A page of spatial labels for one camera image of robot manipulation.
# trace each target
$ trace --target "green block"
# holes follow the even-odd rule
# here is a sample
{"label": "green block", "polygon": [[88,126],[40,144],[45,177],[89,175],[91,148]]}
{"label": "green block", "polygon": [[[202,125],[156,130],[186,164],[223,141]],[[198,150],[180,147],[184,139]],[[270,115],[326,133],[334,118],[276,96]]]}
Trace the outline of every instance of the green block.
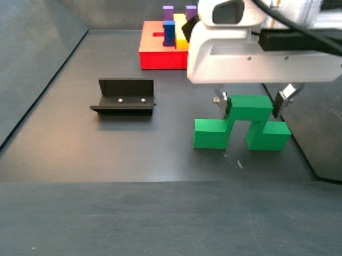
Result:
{"label": "green block", "polygon": [[250,150],[280,151],[291,137],[291,131],[284,122],[267,122],[260,132],[260,122],[251,124],[246,137]]}
{"label": "green block", "polygon": [[194,148],[226,149],[227,120],[195,119]]}
{"label": "green block", "polygon": [[230,120],[266,121],[272,112],[267,96],[231,95],[227,117]]}

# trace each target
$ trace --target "red block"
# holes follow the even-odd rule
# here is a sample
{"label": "red block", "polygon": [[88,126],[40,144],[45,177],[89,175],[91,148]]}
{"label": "red block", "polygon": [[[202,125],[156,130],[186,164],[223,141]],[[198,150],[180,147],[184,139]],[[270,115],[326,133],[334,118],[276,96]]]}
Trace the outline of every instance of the red block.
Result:
{"label": "red block", "polygon": [[163,21],[145,21],[139,47],[141,69],[187,69],[187,50],[163,46]]}

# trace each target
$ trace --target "colorful blocks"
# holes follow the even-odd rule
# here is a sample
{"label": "colorful blocks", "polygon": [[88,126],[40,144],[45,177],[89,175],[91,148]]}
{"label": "colorful blocks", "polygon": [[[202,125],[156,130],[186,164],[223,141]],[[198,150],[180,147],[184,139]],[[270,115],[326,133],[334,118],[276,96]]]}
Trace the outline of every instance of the colorful blocks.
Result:
{"label": "colorful blocks", "polygon": [[163,6],[163,20],[173,20],[173,6]]}
{"label": "colorful blocks", "polygon": [[246,142],[250,150],[280,151],[291,137],[291,131],[284,122],[267,122],[262,133],[255,133],[258,125],[251,125]]}
{"label": "colorful blocks", "polygon": [[226,120],[196,119],[194,148],[226,149],[228,142],[226,128]]}
{"label": "colorful blocks", "polygon": [[187,23],[186,14],[173,14],[175,20],[175,33],[176,33],[176,49],[177,50],[187,50],[188,49],[188,42],[182,30],[183,25]]}
{"label": "colorful blocks", "polygon": [[164,27],[163,46],[175,46],[175,21],[165,20],[163,22],[163,27]]}
{"label": "colorful blocks", "polygon": [[141,69],[186,69],[187,51],[163,46],[163,21],[145,21],[139,46]]}

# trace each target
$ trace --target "gray table surface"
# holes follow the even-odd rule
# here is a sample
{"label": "gray table surface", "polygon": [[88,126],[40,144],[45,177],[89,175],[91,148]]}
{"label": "gray table surface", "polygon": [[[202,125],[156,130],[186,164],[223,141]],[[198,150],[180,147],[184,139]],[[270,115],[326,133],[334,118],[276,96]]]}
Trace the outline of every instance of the gray table surface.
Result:
{"label": "gray table surface", "polygon": [[[227,150],[194,150],[195,118],[218,118],[212,85],[192,85],[184,70],[139,68],[139,31],[92,31],[0,153],[1,181],[306,181],[311,169],[294,141],[284,150],[250,152],[247,122]],[[99,78],[152,78],[148,117],[99,116]],[[230,94],[266,94],[258,84],[227,85]]]}
{"label": "gray table surface", "polygon": [[[250,152],[246,122],[227,150],[194,150],[194,119],[219,114],[212,88],[141,71],[139,37],[87,35],[0,152],[0,254],[339,255],[340,185],[316,180],[292,140]],[[89,110],[100,77],[155,79],[151,118]]]}

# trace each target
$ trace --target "black metal holder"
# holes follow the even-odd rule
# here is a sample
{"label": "black metal holder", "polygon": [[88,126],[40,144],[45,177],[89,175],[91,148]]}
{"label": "black metal holder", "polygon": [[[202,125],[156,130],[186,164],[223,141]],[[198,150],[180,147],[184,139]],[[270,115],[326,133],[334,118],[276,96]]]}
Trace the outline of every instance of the black metal holder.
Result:
{"label": "black metal holder", "polygon": [[99,79],[101,100],[89,108],[99,114],[152,114],[153,80],[151,79]]}

